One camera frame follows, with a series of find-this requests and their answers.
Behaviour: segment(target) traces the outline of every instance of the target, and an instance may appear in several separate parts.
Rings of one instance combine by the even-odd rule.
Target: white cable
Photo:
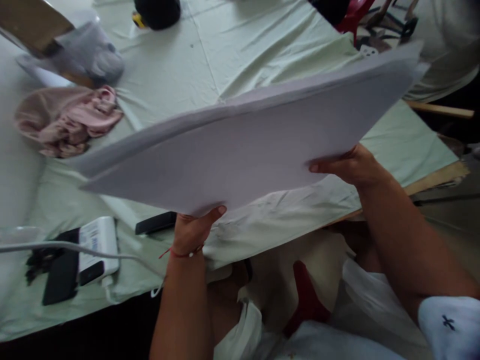
[[[121,304],[121,302],[114,300],[112,297],[110,287],[112,286],[113,283],[114,283],[114,279],[110,275],[108,275],[101,280],[101,287],[105,289],[105,296],[107,301],[112,305],[119,305]]]
[[[153,289],[153,290],[151,290],[151,291],[150,291],[150,297],[151,297],[152,299],[153,299],[154,297],[156,297],[156,296],[159,294],[159,292],[160,292],[161,289],[162,289],[162,288],[159,287],[158,289]]]
[[[15,251],[25,251],[25,250],[35,250],[35,249],[44,249],[44,248],[63,248],[68,250],[73,250],[79,253],[90,254],[100,258],[107,258],[107,259],[130,259],[135,260],[136,262],[140,263],[143,267],[150,270],[152,273],[157,275],[159,278],[163,280],[164,276],[158,272],[155,268],[150,266],[147,262],[143,261],[141,258],[135,255],[127,255],[127,254],[109,254],[104,252],[98,252],[90,250],[86,247],[77,245],[73,242],[68,241],[42,241],[42,242],[30,242],[30,243],[19,243],[13,245],[0,245],[0,254],[1,253],[10,253]]]

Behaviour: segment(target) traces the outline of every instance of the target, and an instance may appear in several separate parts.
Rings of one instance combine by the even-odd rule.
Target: stack of paper
[[[85,190],[202,215],[321,180],[313,159],[350,150],[426,72],[422,44],[259,88],[70,160]]]

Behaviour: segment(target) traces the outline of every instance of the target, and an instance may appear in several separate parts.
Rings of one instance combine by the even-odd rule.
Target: label
[[[79,244],[81,247],[91,249],[96,252],[103,252],[102,251],[102,244],[99,241],[99,227],[97,221],[91,222],[85,226],[80,228],[80,235],[79,235]],[[98,263],[102,260],[101,257],[93,256],[90,254],[86,254],[81,252],[78,257],[78,271],[82,272],[85,269],[88,269],[93,264]]]

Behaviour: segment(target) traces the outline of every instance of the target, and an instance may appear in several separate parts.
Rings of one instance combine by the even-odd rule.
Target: wrinkled cloth
[[[120,121],[117,95],[110,86],[52,87],[36,91],[15,113],[20,133],[43,145],[40,153],[70,158],[88,150],[88,140],[107,134]]]

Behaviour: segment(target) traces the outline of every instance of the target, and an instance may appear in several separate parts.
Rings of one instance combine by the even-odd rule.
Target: cardboard box
[[[60,48],[54,38],[73,29],[70,21],[43,0],[0,0],[1,33],[38,58],[54,54]]]

